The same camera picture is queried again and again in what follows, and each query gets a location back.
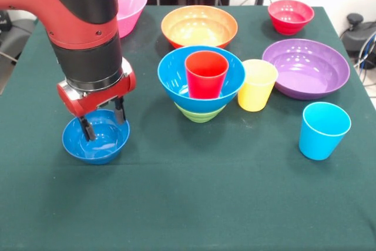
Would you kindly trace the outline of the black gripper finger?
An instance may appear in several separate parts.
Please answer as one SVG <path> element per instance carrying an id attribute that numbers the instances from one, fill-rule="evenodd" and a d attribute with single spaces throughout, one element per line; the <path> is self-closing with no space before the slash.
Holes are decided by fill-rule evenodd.
<path id="1" fill-rule="evenodd" d="M 96 139 L 92 124 L 86 119 L 85 116 L 78 117 L 82 132 L 87 141 L 92 141 Z"/>
<path id="2" fill-rule="evenodd" d="M 115 98 L 115 116 L 118 124 L 123 124 L 126 121 L 125 109 L 123 105 L 123 97 Z"/>

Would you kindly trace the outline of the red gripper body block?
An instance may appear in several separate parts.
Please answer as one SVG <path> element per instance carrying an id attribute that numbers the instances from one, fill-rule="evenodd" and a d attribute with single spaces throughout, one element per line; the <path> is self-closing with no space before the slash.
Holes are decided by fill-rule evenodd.
<path id="1" fill-rule="evenodd" d="M 122 77 L 107 89 L 83 92 L 71 87 L 66 80 L 57 84 L 58 94 L 75 117 L 85 116 L 114 98 L 120 98 L 136 87 L 136 75 L 129 62 L 122 62 Z"/>

